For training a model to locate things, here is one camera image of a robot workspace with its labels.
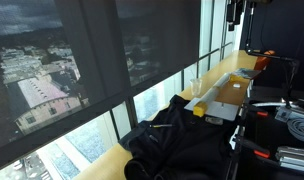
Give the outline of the black jacket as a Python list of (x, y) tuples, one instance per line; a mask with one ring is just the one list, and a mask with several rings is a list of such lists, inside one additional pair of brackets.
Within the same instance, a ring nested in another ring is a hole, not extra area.
[(126, 180), (225, 180), (237, 124), (207, 122), (184, 107), (175, 95), (169, 107), (142, 121), (119, 144), (132, 154)]

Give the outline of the clear plastic cup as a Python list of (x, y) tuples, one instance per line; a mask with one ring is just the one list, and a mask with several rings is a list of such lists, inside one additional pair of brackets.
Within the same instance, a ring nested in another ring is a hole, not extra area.
[(198, 96), (201, 93), (202, 88), (202, 80), (199, 78), (191, 79), (190, 80), (191, 85), (191, 93), (194, 97)]

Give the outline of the small metallic foil piece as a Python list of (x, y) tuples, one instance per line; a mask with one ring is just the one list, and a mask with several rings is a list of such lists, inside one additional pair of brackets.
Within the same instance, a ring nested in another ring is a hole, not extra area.
[(223, 119), (217, 117), (205, 117), (205, 121), (214, 125), (223, 125)]

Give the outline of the small white block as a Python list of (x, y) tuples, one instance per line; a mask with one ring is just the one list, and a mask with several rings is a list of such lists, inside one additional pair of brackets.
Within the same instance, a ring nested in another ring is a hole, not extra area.
[(234, 88), (240, 88), (241, 85), (240, 85), (240, 84), (234, 84), (233, 87), (234, 87)]

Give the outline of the dark printed booklet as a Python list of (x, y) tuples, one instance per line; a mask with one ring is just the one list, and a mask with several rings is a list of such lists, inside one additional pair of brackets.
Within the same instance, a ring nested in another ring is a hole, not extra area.
[(233, 72), (234, 75), (240, 76), (245, 79), (254, 79), (260, 73), (261, 73), (260, 70), (253, 70), (247, 68), (239, 68)]

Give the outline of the far black orange clamp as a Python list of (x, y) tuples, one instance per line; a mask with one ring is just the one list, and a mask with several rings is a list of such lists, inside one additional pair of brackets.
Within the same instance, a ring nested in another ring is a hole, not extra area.
[(269, 115), (267, 111), (265, 111), (261, 108), (258, 108), (252, 104), (243, 104), (243, 108), (247, 112), (254, 112), (259, 116), (267, 117)]

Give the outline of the black orange clamp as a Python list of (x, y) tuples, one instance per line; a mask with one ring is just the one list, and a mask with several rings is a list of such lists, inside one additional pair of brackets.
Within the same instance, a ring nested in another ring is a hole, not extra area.
[(265, 148), (257, 145), (256, 143), (244, 138), (244, 137), (236, 135), (233, 138), (233, 141), (240, 144), (241, 146), (252, 149), (254, 154), (259, 156), (259, 157), (262, 157), (262, 158), (269, 158), (270, 157), (270, 151), (268, 149), (265, 149)]
[(243, 104), (243, 108), (247, 112), (254, 112), (259, 116), (267, 117), (269, 115), (267, 111), (265, 111), (261, 108), (258, 108), (252, 104)]

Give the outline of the near black orange clamp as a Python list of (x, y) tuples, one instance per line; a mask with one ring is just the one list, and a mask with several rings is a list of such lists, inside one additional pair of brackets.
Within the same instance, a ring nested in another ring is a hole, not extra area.
[(265, 148), (257, 145), (256, 143), (244, 138), (244, 137), (236, 135), (233, 138), (233, 141), (240, 144), (241, 146), (252, 149), (254, 154), (259, 156), (259, 157), (262, 157), (262, 158), (269, 158), (270, 157), (270, 151), (268, 149), (265, 149)]

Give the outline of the orange chair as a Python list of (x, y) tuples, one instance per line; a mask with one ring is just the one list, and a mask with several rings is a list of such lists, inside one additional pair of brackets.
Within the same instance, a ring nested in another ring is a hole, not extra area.
[(265, 57), (259, 56), (256, 60), (254, 69), (263, 70), (271, 61), (271, 59), (268, 58), (268, 55), (274, 55), (274, 54), (275, 54), (275, 52), (273, 50), (268, 50), (265, 52)]

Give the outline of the small grey sensor box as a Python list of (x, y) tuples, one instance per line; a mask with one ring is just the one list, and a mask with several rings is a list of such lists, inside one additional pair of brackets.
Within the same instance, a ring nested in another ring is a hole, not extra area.
[(279, 107), (277, 109), (275, 119), (279, 120), (281, 122), (287, 122), (291, 113), (292, 113), (292, 111), (290, 109), (288, 109), (286, 107)]

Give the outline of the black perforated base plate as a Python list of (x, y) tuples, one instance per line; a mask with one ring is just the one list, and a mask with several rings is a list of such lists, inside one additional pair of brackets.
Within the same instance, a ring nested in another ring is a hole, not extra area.
[(275, 120), (273, 115), (249, 113), (244, 136), (268, 149), (270, 158), (258, 158), (252, 150), (242, 148), (236, 180), (304, 180), (304, 172), (280, 167), (275, 157), (279, 146), (304, 149), (304, 142), (297, 140), (285, 123)]

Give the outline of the silver aluminium rail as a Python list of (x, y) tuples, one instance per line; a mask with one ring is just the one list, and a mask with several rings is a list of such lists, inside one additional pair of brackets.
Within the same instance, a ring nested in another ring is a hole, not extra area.
[(277, 148), (276, 159), (281, 167), (304, 171), (304, 149), (280, 146)]

